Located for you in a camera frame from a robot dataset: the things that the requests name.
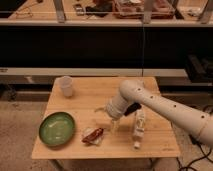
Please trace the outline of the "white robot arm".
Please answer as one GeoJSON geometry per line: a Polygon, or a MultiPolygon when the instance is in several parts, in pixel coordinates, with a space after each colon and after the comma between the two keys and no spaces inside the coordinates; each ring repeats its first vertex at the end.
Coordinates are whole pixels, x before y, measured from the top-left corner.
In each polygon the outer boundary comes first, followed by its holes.
{"type": "Polygon", "coordinates": [[[155,95],[144,87],[142,80],[122,81],[117,94],[98,111],[104,111],[113,120],[119,120],[133,103],[145,105],[197,141],[213,148],[213,115],[155,95]]]}

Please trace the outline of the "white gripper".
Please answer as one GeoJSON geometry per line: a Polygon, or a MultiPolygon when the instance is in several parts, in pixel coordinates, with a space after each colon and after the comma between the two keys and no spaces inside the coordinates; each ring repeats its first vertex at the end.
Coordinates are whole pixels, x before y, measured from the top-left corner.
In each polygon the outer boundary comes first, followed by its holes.
{"type": "Polygon", "coordinates": [[[124,115],[128,107],[128,102],[122,98],[113,97],[106,104],[106,107],[98,107],[94,112],[107,112],[107,114],[112,118],[110,122],[110,131],[112,133],[116,132],[119,127],[119,119],[124,115]]]}

